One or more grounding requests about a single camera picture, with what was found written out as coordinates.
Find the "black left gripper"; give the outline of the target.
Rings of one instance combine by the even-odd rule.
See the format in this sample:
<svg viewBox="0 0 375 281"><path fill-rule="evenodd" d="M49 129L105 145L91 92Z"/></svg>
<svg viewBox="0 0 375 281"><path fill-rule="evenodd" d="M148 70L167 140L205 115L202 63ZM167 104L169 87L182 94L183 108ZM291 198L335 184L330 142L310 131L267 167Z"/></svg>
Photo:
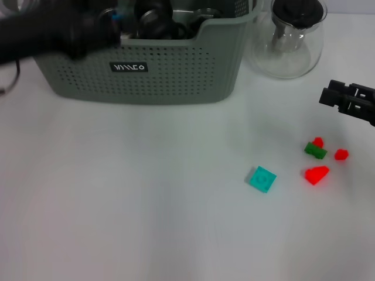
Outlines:
<svg viewBox="0 0 375 281"><path fill-rule="evenodd" d="M0 17L0 64L49 53L80 59L116 46L120 33L100 12L117 0L25 0L19 12Z"/></svg>

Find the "small green toy brick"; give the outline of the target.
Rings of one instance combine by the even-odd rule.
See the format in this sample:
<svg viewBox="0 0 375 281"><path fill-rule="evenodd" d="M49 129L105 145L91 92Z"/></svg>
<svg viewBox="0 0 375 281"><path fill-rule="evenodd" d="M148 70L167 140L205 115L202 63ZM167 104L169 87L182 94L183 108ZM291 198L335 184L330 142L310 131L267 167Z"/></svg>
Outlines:
<svg viewBox="0 0 375 281"><path fill-rule="evenodd" d="M327 154L327 150L314 145L312 142L308 142L304 152L308 155L314 156L316 159L322 160Z"/></svg>

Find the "red sloped toy brick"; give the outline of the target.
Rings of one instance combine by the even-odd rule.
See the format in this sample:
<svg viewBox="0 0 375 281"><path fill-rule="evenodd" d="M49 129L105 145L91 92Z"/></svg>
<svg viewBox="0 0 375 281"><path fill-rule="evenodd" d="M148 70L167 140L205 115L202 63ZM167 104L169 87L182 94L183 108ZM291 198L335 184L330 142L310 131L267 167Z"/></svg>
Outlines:
<svg viewBox="0 0 375 281"><path fill-rule="evenodd" d="M328 173L330 168L327 166L318 166L307 169L304 173L304 178L312 185L319 183Z"/></svg>

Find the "grey-green perforated storage bin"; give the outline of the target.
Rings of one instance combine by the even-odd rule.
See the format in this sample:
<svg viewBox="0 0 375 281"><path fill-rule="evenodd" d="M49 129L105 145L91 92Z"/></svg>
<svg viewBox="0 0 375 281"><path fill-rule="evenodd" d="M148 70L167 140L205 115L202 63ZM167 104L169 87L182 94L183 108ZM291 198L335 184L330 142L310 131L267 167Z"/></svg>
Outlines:
<svg viewBox="0 0 375 281"><path fill-rule="evenodd" d="M123 39L79 61L61 54L37 57L52 90L65 98L117 104L204 104L233 91L246 37L263 0L171 0L173 17L188 25L193 12L208 19L182 40Z"/></svg>

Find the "clear glass carafe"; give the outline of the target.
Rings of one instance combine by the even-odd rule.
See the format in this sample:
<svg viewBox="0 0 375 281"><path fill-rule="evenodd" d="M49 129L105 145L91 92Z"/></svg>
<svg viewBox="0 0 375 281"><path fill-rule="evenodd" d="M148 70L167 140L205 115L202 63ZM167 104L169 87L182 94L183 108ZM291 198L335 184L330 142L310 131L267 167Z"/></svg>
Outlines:
<svg viewBox="0 0 375 281"><path fill-rule="evenodd" d="M327 15L324 0L322 20L308 29L297 29L280 20L272 11L273 1L255 22L246 55L257 71L283 79L309 73L318 63L323 50L323 21Z"/></svg>

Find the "black carafe lid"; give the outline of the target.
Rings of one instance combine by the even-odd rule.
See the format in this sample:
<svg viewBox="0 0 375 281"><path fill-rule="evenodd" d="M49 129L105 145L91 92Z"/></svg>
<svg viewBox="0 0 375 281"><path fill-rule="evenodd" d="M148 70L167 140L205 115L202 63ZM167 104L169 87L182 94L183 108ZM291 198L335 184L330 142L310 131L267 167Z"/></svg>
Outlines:
<svg viewBox="0 0 375 281"><path fill-rule="evenodd" d="M308 29L319 23L325 12L319 0L274 0L273 13L297 29Z"/></svg>

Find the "teal square toy plate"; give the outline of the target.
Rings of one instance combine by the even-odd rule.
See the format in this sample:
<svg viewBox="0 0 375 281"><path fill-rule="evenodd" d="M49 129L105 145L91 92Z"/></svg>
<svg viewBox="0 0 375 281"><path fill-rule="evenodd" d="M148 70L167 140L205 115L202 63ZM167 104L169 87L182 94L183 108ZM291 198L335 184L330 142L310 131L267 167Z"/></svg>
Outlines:
<svg viewBox="0 0 375 281"><path fill-rule="evenodd" d="M262 193L268 193L277 175L258 166L249 180L249 184Z"/></svg>

